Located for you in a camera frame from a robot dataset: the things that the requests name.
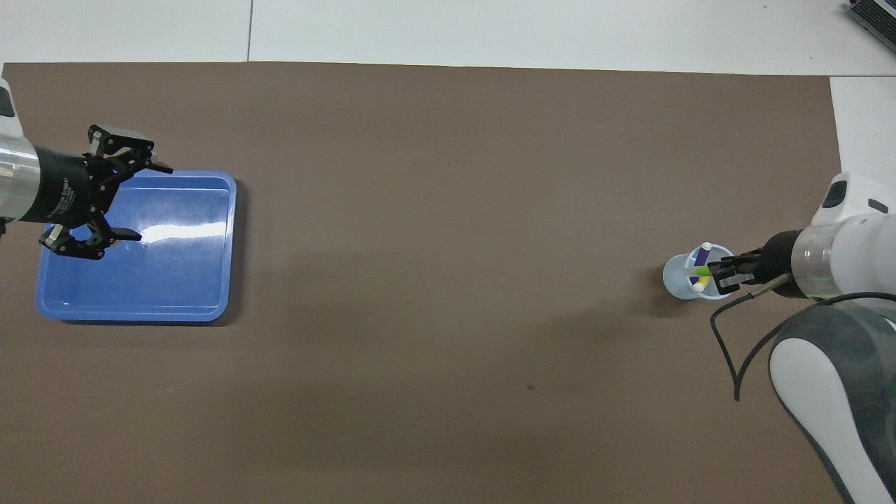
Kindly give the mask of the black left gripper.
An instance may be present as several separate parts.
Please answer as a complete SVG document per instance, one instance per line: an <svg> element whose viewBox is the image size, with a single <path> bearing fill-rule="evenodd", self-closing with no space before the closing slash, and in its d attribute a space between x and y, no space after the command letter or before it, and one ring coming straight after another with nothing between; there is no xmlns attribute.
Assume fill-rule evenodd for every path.
<svg viewBox="0 0 896 504"><path fill-rule="evenodd" d="M41 245L56 256L100 260L106 249L118 242L143 239L128 227L110 227L105 217L89 221L90 208L108 211L111 207L116 184L108 178L113 169L134 173L148 169L163 174L173 174L174 170L161 162L155 142L137 131L90 125L87 140L90 146L85 155L35 147L41 180L31 207L20 220L54 223L41 234ZM90 236L77 239L69 228L84 224Z"/></svg>

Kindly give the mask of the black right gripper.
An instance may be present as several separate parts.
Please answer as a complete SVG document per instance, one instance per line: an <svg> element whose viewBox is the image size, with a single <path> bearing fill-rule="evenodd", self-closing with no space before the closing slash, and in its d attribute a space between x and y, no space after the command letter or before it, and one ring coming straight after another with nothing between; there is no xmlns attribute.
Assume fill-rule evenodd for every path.
<svg viewBox="0 0 896 504"><path fill-rule="evenodd" d="M723 256L708 263L720 295L730 295L742 285L767 284L781 275L792 277L792 254L802 232L779 232L766 241L761 252Z"/></svg>

